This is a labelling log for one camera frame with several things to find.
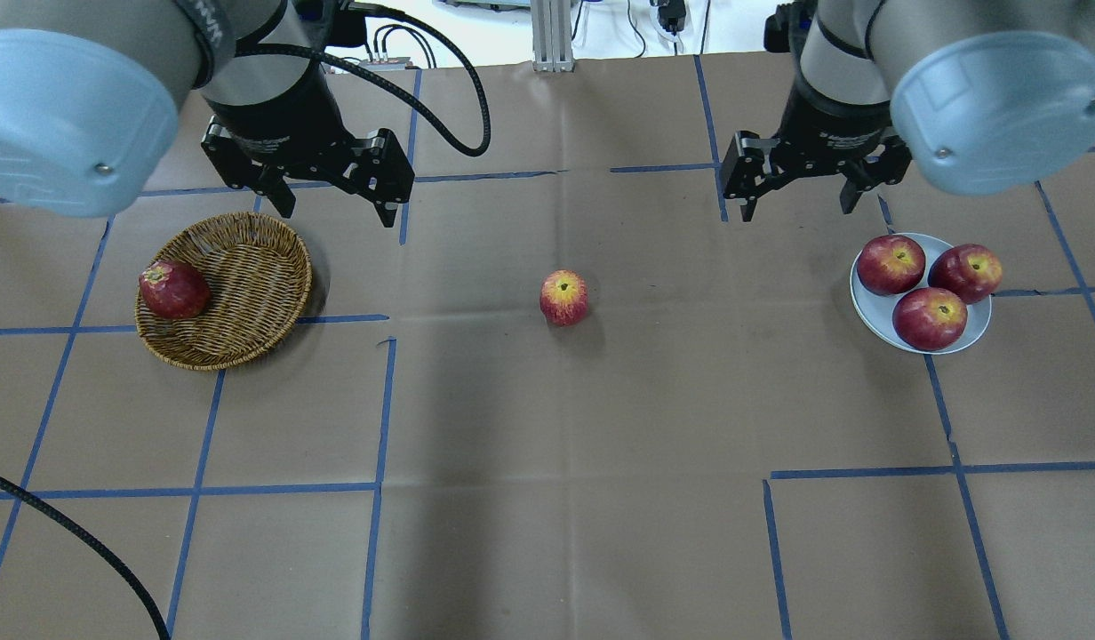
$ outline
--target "woven basket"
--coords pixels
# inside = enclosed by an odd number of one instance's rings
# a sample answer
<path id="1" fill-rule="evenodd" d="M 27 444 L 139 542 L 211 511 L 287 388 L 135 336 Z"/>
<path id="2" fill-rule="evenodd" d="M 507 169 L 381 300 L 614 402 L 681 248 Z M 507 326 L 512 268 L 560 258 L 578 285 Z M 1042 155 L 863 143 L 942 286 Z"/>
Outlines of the woven basket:
<path id="1" fill-rule="evenodd" d="M 161 361 L 193 372 L 227 369 L 268 352 L 295 327 L 311 292 L 303 240 L 268 215 L 203 219 L 154 260 L 192 264 L 211 288 L 209 307 L 186 320 L 153 316 L 137 292 L 140 340 Z"/>

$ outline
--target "light blue joint cap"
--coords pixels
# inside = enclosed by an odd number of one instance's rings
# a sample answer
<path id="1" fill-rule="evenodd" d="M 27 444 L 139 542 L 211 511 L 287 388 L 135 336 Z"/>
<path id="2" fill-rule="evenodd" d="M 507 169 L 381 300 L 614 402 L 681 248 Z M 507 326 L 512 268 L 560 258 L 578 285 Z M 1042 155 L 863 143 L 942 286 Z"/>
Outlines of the light blue joint cap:
<path id="1" fill-rule="evenodd" d="M 938 190 L 987 195 L 1068 167 L 1095 144 L 1095 56 L 1049 33 L 988 33 L 918 61 L 891 121 Z"/>
<path id="2" fill-rule="evenodd" d="M 132 204 L 177 135 L 148 69 L 81 37 L 0 30 L 0 195 L 62 215 Z"/>

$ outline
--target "black hose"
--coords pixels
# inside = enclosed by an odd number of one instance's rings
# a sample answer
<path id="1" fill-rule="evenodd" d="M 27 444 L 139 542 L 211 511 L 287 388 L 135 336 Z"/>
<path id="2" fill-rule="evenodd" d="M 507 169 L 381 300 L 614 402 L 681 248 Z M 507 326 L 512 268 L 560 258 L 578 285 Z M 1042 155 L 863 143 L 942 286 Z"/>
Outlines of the black hose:
<path id="1" fill-rule="evenodd" d="M 423 23 L 423 21 L 417 20 L 406 15 L 404 12 L 393 12 L 392 16 L 394 20 L 402 21 L 403 23 L 411 24 L 420 28 L 423 32 L 428 33 L 430 36 L 437 37 L 438 42 L 441 42 L 454 56 L 465 66 L 465 71 L 470 75 L 471 81 L 473 81 L 473 89 L 475 94 L 477 94 L 477 103 L 480 104 L 480 119 L 483 125 L 482 138 L 480 138 L 480 145 L 477 147 L 470 147 L 465 142 L 461 142 L 446 126 L 446 123 L 441 122 L 430 110 L 429 106 L 425 106 L 417 98 L 410 94 L 408 91 L 403 90 L 401 87 L 393 84 L 385 78 L 373 73 L 371 70 L 361 68 L 359 65 L 348 62 L 337 56 L 332 56 L 331 54 L 324 52 L 316 52 L 316 49 L 311 49 L 309 47 L 300 47 L 299 45 L 243 45 L 242 48 L 235 48 L 235 57 L 243 56 L 295 56 L 300 58 L 308 58 L 311 60 L 325 62 L 327 65 L 336 66 L 336 68 L 347 70 L 349 73 L 354 73 L 371 82 L 380 89 L 389 91 L 393 96 L 396 96 L 401 101 L 404 101 L 406 105 L 413 106 L 418 114 L 425 121 L 433 125 L 434 129 L 450 144 L 453 149 L 460 151 L 460 153 L 466 155 L 466 157 L 476 158 L 480 155 L 484 155 L 488 150 L 488 145 L 492 142 L 492 117 L 488 115 L 488 99 L 484 94 L 484 87 L 480 84 L 480 76 L 475 72 L 474 66 L 468 60 L 465 54 L 461 53 L 461 49 L 457 48 L 451 41 L 441 35 L 440 32 L 433 28 L 430 25 Z"/>
<path id="2" fill-rule="evenodd" d="M 161 617 L 161 609 L 157 607 L 157 601 L 149 595 L 149 591 L 145 588 L 145 585 L 137 580 L 137 575 L 120 561 L 120 558 L 116 557 L 116 553 L 110 551 L 100 539 L 93 538 L 93 534 L 89 534 L 88 530 L 81 527 L 78 523 L 69 518 L 68 515 L 57 511 L 56 507 L 49 505 L 49 503 L 44 502 L 43 499 L 36 496 L 35 494 L 28 492 L 22 487 L 16 485 L 14 482 L 8 481 L 8 479 L 0 477 L 0 490 L 10 493 L 12 496 L 18 498 L 22 501 L 23 505 L 28 505 L 35 507 L 41 514 L 46 515 L 47 518 L 53 519 L 55 523 L 61 525 L 70 534 L 78 536 L 82 542 L 87 544 L 90 549 L 96 551 L 97 556 L 105 559 L 105 562 L 113 567 L 113 570 L 120 574 L 120 578 L 125 579 L 126 583 L 129 583 L 129 587 L 137 593 L 140 603 L 145 605 L 147 612 L 149 612 L 149 617 L 153 619 L 153 627 L 157 628 L 157 636 L 161 640 L 171 640 L 169 636 L 169 628 L 164 625 L 164 619 Z"/>

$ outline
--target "white floor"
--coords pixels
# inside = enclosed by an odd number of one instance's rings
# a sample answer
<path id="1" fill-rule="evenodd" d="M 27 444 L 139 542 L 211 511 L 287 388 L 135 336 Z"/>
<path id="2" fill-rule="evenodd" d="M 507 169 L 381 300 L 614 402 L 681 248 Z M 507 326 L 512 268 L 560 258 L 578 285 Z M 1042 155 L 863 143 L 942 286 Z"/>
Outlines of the white floor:
<path id="1" fill-rule="evenodd" d="M 705 53 L 761 49 L 764 18 L 775 11 L 779 1 L 713 0 L 705 33 Z M 434 25 L 449 36 L 473 65 L 531 61 L 531 12 L 527 9 L 496 12 L 471 3 L 454 7 L 441 0 L 389 0 L 385 4 Z M 645 56 L 673 55 L 672 44 L 658 36 L 650 21 L 654 9 L 649 0 L 585 0 L 581 4 L 583 15 L 573 43 L 576 59 L 629 58 L 642 53 L 644 44 L 627 22 L 629 8 L 630 18 L 645 39 Z M 690 16 L 685 31 L 679 34 L 682 43 L 678 53 L 698 54 L 702 52 L 706 0 L 687 0 L 687 4 Z M 579 2 L 572 8 L 573 25 L 579 8 Z M 389 24 L 389 21 L 369 21 L 370 35 L 382 24 Z M 429 41 L 437 55 L 437 66 L 460 66 L 453 54 L 436 41 Z M 390 34 L 388 48 L 390 56 L 408 56 L 417 66 L 425 66 L 422 48 L 404 32 Z M 366 57 L 364 49 L 331 48 L 331 53 Z"/>

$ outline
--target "black cable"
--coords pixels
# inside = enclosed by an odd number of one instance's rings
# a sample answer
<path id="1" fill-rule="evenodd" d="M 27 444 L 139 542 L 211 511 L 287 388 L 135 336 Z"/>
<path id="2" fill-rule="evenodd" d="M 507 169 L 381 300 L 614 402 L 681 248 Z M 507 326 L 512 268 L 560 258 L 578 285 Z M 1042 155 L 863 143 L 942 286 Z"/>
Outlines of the black cable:
<path id="1" fill-rule="evenodd" d="M 164 625 L 164 619 L 161 617 L 161 609 L 157 607 L 157 601 L 149 595 L 149 591 L 145 588 L 145 585 L 137 580 L 137 575 L 132 573 L 120 558 L 117 558 L 113 551 L 110 551 L 100 539 L 93 538 L 93 534 L 89 534 L 88 530 L 81 527 L 78 523 L 69 518 L 68 515 L 61 513 L 61 511 L 55 510 L 49 503 L 44 502 L 43 499 L 36 496 L 35 494 L 28 492 L 22 487 L 16 485 L 14 482 L 8 481 L 8 479 L 0 477 L 0 490 L 10 493 L 12 496 L 18 498 L 22 501 L 23 505 L 35 507 L 41 514 L 46 515 L 47 518 L 53 519 L 55 523 L 61 525 L 70 534 L 78 536 L 82 542 L 87 544 L 90 549 L 96 551 L 97 556 L 105 559 L 105 562 L 113 567 L 113 570 L 120 574 L 120 578 L 125 579 L 126 583 L 129 583 L 129 587 L 137 593 L 140 603 L 145 605 L 147 612 L 149 612 L 149 617 L 153 619 L 153 627 L 157 628 L 157 636 L 161 640 L 171 640 L 169 636 L 169 628 Z"/>
<path id="2" fill-rule="evenodd" d="M 449 50 L 457 56 L 457 59 L 465 66 L 465 71 L 470 75 L 470 80 L 473 81 L 473 89 L 475 90 L 475 94 L 477 94 L 477 103 L 480 104 L 480 119 L 482 121 L 483 126 L 480 146 L 470 147 L 465 145 L 465 142 L 458 140 L 458 138 L 449 130 L 449 127 L 446 126 L 446 123 L 442 123 L 441 118 L 438 118 L 437 115 L 429 111 L 429 106 L 425 106 L 417 100 L 417 98 L 411 96 L 411 94 L 401 87 L 393 84 L 393 82 L 385 80 L 385 78 L 378 76 L 378 73 L 370 72 L 370 70 L 360 68 L 360 66 L 348 62 L 337 56 L 332 56 L 331 54 L 325 54 L 324 52 L 316 52 L 316 49 L 311 49 L 310 47 L 300 47 L 299 45 L 245 45 L 245 47 L 235 49 L 235 56 L 295 56 L 325 62 L 327 65 L 336 66 L 336 68 L 348 70 L 349 73 L 354 73 L 354 76 L 361 78 L 361 80 L 366 80 L 367 82 L 380 87 L 380 89 L 385 90 L 389 93 L 392 93 L 393 96 L 404 101 L 405 104 L 413 106 L 413 108 L 416 110 L 417 113 L 425 118 L 425 121 L 428 121 L 429 125 L 433 125 L 434 129 L 437 129 L 437 133 L 440 134 L 441 137 L 445 138 L 451 147 L 453 147 L 453 149 L 460 151 L 460 153 L 464 153 L 466 157 L 472 158 L 476 158 L 480 157 L 480 155 L 485 153 L 485 151 L 488 150 L 488 145 L 492 142 L 492 116 L 488 115 L 488 99 L 484 94 L 484 87 L 480 84 L 480 76 L 475 72 L 474 66 L 466 59 L 465 54 L 462 54 L 461 49 L 457 48 L 457 45 L 453 45 L 447 37 L 441 35 L 441 33 L 437 30 L 434 30 L 430 25 L 423 23 L 423 21 L 417 20 L 417 18 L 410 16 L 405 12 L 399 12 L 394 9 L 385 7 L 381 7 L 381 9 L 384 9 L 384 13 L 389 13 L 389 15 L 384 16 L 390 16 L 393 18 L 393 20 L 413 24 L 423 32 L 428 33 L 430 36 L 437 37 L 437 41 L 441 42 L 442 45 L 449 48 Z"/>
<path id="3" fill-rule="evenodd" d="M 425 36 L 423 36 L 420 32 L 417 32 L 416 28 L 408 27 L 403 24 L 390 25 L 390 27 L 385 30 L 384 35 L 381 36 L 382 52 L 384 52 L 389 56 L 390 47 L 385 45 L 385 41 L 390 38 L 390 33 L 393 33 L 395 31 L 404 31 L 405 33 L 412 35 L 413 39 L 417 42 L 417 47 L 422 48 L 422 54 L 423 56 L 425 56 L 425 65 L 428 65 L 429 68 L 437 68 L 437 54 L 433 53 L 433 47 L 430 47 L 429 41 L 425 39 Z"/>
<path id="4" fill-rule="evenodd" d="M 638 52 L 636 58 L 644 57 L 646 55 L 646 38 L 642 36 L 638 32 L 638 26 L 634 24 L 634 20 L 630 18 L 630 0 L 625 3 L 625 21 L 630 23 L 630 27 L 634 30 L 634 34 L 638 36 L 638 41 L 642 41 L 642 52 Z"/>
<path id="5" fill-rule="evenodd" d="M 710 9 L 713 5 L 714 0 L 705 0 L 705 24 L 701 28 L 701 49 L 698 52 L 699 56 L 705 53 L 705 37 L 710 35 Z"/>
<path id="6" fill-rule="evenodd" d="M 575 12 L 575 25 L 572 27 L 572 42 L 575 42 L 575 34 L 579 33 L 579 16 L 583 15 L 583 5 L 587 4 L 584 0 L 579 0 L 579 11 Z"/>

